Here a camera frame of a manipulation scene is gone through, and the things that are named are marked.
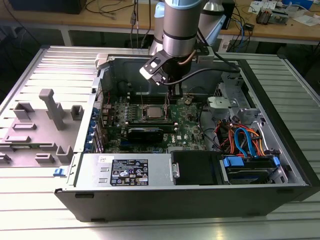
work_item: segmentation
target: sticker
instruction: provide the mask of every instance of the sticker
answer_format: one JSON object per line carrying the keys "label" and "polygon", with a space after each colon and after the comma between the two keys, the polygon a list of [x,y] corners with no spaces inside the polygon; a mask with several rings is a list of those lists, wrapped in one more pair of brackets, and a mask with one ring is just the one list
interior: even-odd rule
{"label": "sticker", "polygon": [[114,158],[114,156],[99,156],[98,163],[108,163],[112,161]]}
{"label": "sticker", "polygon": [[113,159],[110,184],[112,186],[146,186],[149,184],[148,170],[148,159]]}

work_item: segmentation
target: white label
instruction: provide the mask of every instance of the white label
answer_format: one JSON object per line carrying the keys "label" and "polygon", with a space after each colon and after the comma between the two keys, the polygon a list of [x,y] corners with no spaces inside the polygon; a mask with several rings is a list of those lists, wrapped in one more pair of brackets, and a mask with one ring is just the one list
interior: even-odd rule
{"label": "white label", "polygon": [[114,158],[114,156],[99,156],[98,163],[108,163],[109,161],[112,161]]}

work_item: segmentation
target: black cable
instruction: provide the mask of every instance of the black cable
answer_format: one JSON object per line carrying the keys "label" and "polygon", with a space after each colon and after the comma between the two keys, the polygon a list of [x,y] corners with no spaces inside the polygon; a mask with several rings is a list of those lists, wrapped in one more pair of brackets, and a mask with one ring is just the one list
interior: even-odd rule
{"label": "black cable", "polygon": [[202,34],[202,32],[201,32],[201,30],[200,30],[199,27],[198,27],[198,33],[199,33],[199,35],[200,35],[200,37],[201,37],[201,39],[202,39],[202,42],[203,42],[207,47],[209,47],[209,44],[208,44],[205,36]]}
{"label": "black cable", "polygon": [[320,45],[320,41],[318,42],[317,46],[316,46],[316,47],[315,47],[315,49],[312,51],[312,53],[316,53],[316,51],[317,51],[317,49],[318,49],[319,45]]}
{"label": "black cable", "polygon": [[203,133],[203,136],[205,138],[207,138],[208,140],[210,140],[210,142],[212,142],[215,147],[219,148],[219,145],[213,139],[211,139],[207,134],[205,134],[205,131],[203,130],[203,128],[201,126],[201,115],[202,115],[202,112],[204,111],[205,105],[206,105],[206,103],[203,104],[203,106],[202,106],[202,108],[200,110],[200,113],[199,113],[199,118],[198,118],[199,128],[200,128],[201,132]]}
{"label": "black cable", "polygon": [[32,56],[32,57],[35,56],[34,53],[31,53],[31,52],[29,52],[28,50],[26,50],[26,49],[24,49],[24,48],[22,48],[22,47],[17,47],[17,46],[15,46],[15,45],[12,43],[12,41],[14,40],[14,38],[12,38],[10,35],[7,35],[7,34],[5,33],[5,31],[2,30],[2,28],[0,28],[0,31],[3,33],[3,35],[5,35],[6,38],[9,39],[9,42],[10,42],[11,46],[12,46],[14,49],[22,50],[22,51],[26,52],[27,54],[29,54],[29,55]]}
{"label": "black cable", "polygon": [[141,47],[140,47],[141,49],[144,47],[146,37],[149,34],[150,30],[151,30],[151,0],[149,0],[149,28],[146,31],[145,35],[143,36]]}
{"label": "black cable", "polygon": [[[120,7],[120,8],[118,8],[118,9],[111,10],[111,11],[103,11],[103,10],[93,11],[93,10],[90,10],[90,9],[88,8],[88,6],[89,6],[91,3],[95,2],[95,1],[96,1],[96,0],[91,0],[90,2],[88,2],[88,3],[85,5],[85,9],[86,9],[87,11],[89,11],[90,13],[94,13],[94,14],[109,14],[109,13],[113,13],[113,12],[119,11],[119,10],[121,10],[121,9],[129,8],[129,7],[132,7],[132,6],[133,6],[133,4],[131,4],[131,5],[123,6],[123,7]],[[116,5],[116,4],[104,5],[104,6],[101,7],[101,9],[103,9],[104,7],[107,7],[107,6],[114,6],[114,5]]]}
{"label": "black cable", "polygon": [[139,0],[136,0],[136,48],[139,48]]}
{"label": "black cable", "polygon": [[130,19],[130,24],[131,24],[131,30],[130,30],[130,43],[131,43],[131,48],[134,48],[134,45],[132,43],[132,33],[134,30],[134,26],[136,25],[137,22],[137,14],[136,14],[136,4],[137,0],[133,0],[133,9],[131,13],[131,19]]}
{"label": "black cable", "polygon": [[[246,50],[247,50],[247,48],[248,48],[248,45],[250,43],[250,39],[251,39],[251,36],[252,36],[252,33],[253,33],[252,31],[248,31],[248,32],[249,32],[249,36],[242,42],[242,46],[240,47],[240,49],[246,47]],[[238,48],[239,45],[240,45],[240,42],[237,45],[234,45],[234,48]]]}
{"label": "black cable", "polygon": [[189,95],[191,93],[191,90],[197,89],[197,88],[203,90],[207,95],[210,95],[210,93],[202,86],[193,86],[192,88],[189,89],[187,95]]}
{"label": "black cable", "polygon": [[235,69],[235,71],[228,71],[227,73],[240,73],[240,69],[234,64],[227,60],[225,60],[222,56],[220,56],[216,51],[213,50],[214,55],[223,61],[225,64],[229,65],[231,68]]}
{"label": "black cable", "polygon": [[131,48],[133,49],[134,48],[134,45],[132,44],[132,32],[134,30],[134,26],[131,25],[131,30],[130,30],[130,44],[131,44]]}
{"label": "black cable", "polygon": [[41,46],[41,43],[40,43],[40,42],[25,28],[25,26],[23,26],[22,23],[21,23],[18,19],[16,19],[16,17],[11,13],[11,11],[9,10],[9,8],[8,8],[5,0],[2,0],[2,2],[3,2],[3,4],[4,4],[5,9],[8,11],[8,13],[11,15],[11,17],[12,17],[18,24],[20,24],[21,27],[24,28],[24,30],[30,35],[30,37],[32,37],[33,40],[35,40],[36,43],[39,44],[39,46]]}
{"label": "black cable", "polygon": [[[206,46],[209,46],[206,38],[205,38],[204,35],[202,34],[202,32],[201,32],[201,30],[200,30],[199,27],[198,27],[198,33],[199,33],[200,37],[202,38],[202,41],[204,42],[204,44],[205,44]],[[232,71],[232,72],[230,72],[230,71],[224,71],[224,72],[228,72],[228,73],[240,73],[240,69],[239,69],[235,64],[233,64],[233,63],[225,60],[225,59],[224,59],[222,56],[220,56],[215,50],[213,50],[213,53],[214,53],[214,55],[215,55],[218,59],[220,59],[221,61],[223,61],[225,64],[229,65],[231,68],[235,69],[235,71]]]}
{"label": "black cable", "polygon": [[161,82],[160,84],[162,85],[166,85],[166,86],[170,86],[170,85],[175,85],[175,84],[179,84],[179,83],[182,83],[184,82],[185,80],[193,77],[194,75],[197,75],[199,73],[202,73],[202,72],[206,72],[206,71],[220,71],[220,72],[227,72],[227,73],[239,73],[240,71],[236,70],[235,67],[232,67],[233,69],[230,69],[230,68],[222,68],[222,67],[208,67],[208,68],[203,68],[203,69],[200,69],[200,70],[197,70],[197,71],[194,71],[192,73],[190,73],[189,75],[181,78],[180,80],[178,81],[174,81],[174,82]]}
{"label": "black cable", "polygon": [[252,36],[252,31],[249,31],[249,41],[248,41],[248,43],[246,44],[246,47],[245,47],[245,50],[244,50],[244,52],[246,53],[247,52],[247,50],[248,50],[248,47],[249,47],[249,44],[250,44],[250,38],[251,38],[251,36]]}

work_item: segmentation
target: power cable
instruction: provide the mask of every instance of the power cable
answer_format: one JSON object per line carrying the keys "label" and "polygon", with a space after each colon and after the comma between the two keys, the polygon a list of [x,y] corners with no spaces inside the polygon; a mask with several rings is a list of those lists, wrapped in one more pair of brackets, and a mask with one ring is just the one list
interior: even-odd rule
{"label": "power cable", "polygon": [[193,77],[194,75],[197,75],[197,74],[202,73],[202,72],[207,72],[207,71],[219,71],[219,72],[226,72],[226,73],[239,73],[239,71],[236,70],[234,67],[232,67],[232,68],[233,68],[233,69],[230,69],[230,68],[222,68],[222,67],[208,67],[208,68],[203,68],[203,69],[200,69],[200,70],[197,70],[197,71],[194,71],[194,72],[190,73],[189,75],[181,78],[181,79],[178,80],[178,81],[174,81],[174,82],[160,82],[160,84],[166,85],[166,86],[179,84],[179,83],[182,83],[182,82],[184,82],[185,80]]}
{"label": "power cable", "polygon": [[142,39],[142,42],[141,42],[141,47],[140,47],[141,49],[145,45],[145,40],[146,40],[146,37],[149,34],[150,30],[151,30],[151,0],[149,0],[149,28],[146,31],[145,35],[143,36],[143,39]]}
{"label": "power cable", "polygon": [[139,48],[139,0],[136,0],[136,48]]}
{"label": "power cable", "polygon": [[21,25],[21,27],[23,27],[25,29],[25,31],[33,38],[34,41],[36,41],[36,43],[41,46],[41,43],[28,31],[28,29],[25,28],[25,26],[11,13],[11,11],[9,10],[5,0],[2,0],[5,9],[8,11],[8,13],[11,15],[11,17],[18,23]]}
{"label": "power cable", "polygon": [[108,4],[108,5],[104,5],[101,7],[101,9],[99,9],[99,11],[94,11],[94,10],[91,10],[89,9],[89,5],[92,4],[93,2],[95,2],[96,0],[91,0],[90,2],[88,2],[86,5],[85,5],[85,9],[90,12],[90,13],[94,13],[94,14],[109,14],[109,13],[114,13],[114,12],[117,12],[119,10],[122,10],[122,9],[125,9],[125,8],[129,8],[129,7],[132,7],[133,4],[130,4],[130,5],[127,5],[127,6],[123,6],[123,7],[120,7],[118,9],[115,9],[115,10],[110,10],[110,11],[103,11],[102,9],[105,8],[105,7],[108,7],[108,6],[114,6],[114,5],[118,5],[119,3],[121,3],[123,0],[120,0],[120,2],[116,3],[116,4]]}

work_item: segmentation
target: metal bracket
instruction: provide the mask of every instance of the metal bracket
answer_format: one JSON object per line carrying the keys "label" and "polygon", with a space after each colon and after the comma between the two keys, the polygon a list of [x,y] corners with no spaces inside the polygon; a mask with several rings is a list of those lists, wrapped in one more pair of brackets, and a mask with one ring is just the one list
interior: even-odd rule
{"label": "metal bracket", "polygon": [[172,176],[175,179],[180,178],[179,164],[177,162],[172,163]]}
{"label": "metal bracket", "polygon": [[149,80],[154,74],[156,74],[159,69],[168,60],[173,59],[173,56],[168,55],[164,50],[158,51],[153,57],[147,61],[142,68],[140,68],[140,73],[145,79]]}

